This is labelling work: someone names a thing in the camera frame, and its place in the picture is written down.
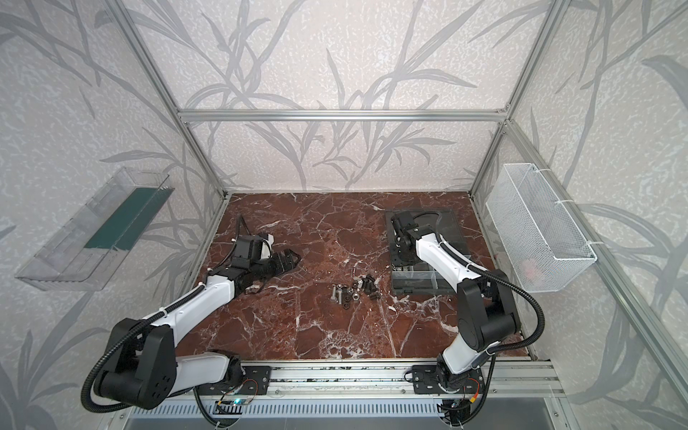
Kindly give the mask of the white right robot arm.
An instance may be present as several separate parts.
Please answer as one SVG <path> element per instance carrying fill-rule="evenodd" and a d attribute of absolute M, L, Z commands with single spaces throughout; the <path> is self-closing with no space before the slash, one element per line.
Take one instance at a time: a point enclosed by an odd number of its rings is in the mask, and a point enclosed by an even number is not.
<path fill-rule="evenodd" d="M 392 249 L 403 262 L 427 263 L 451 286 L 457 297 L 456 339 L 437 358 L 439 389 L 455 393 L 472 372 L 499 352 L 524 349 L 539 340 L 546 328 L 542 306 L 529 292 L 509 281 L 500 270 L 489 270 L 462 254 L 441 234 L 436 223 L 422 225 L 424 213 L 397 211 L 390 216 Z M 505 340 L 521 329 L 515 296 L 534 310 L 537 325 L 524 340 Z"/>

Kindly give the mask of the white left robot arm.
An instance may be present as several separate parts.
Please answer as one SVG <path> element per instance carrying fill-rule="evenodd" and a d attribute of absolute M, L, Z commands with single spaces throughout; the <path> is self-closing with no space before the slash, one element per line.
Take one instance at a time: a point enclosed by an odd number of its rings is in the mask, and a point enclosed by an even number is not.
<path fill-rule="evenodd" d="M 223 351 L 179 356 L 177 345 L 218 308 L 254 283 L 295 270 L 301 256 L 276 251 L 270 234 L 238 236 L 229 255 L 196 288 L 142 319 L 125 318 L 112 329 L 103 355 L 86 376 L 80 398 L 92 413 L 137 407 L 152 410 L 174 394 L 245 381 L 239 356 Z"/>

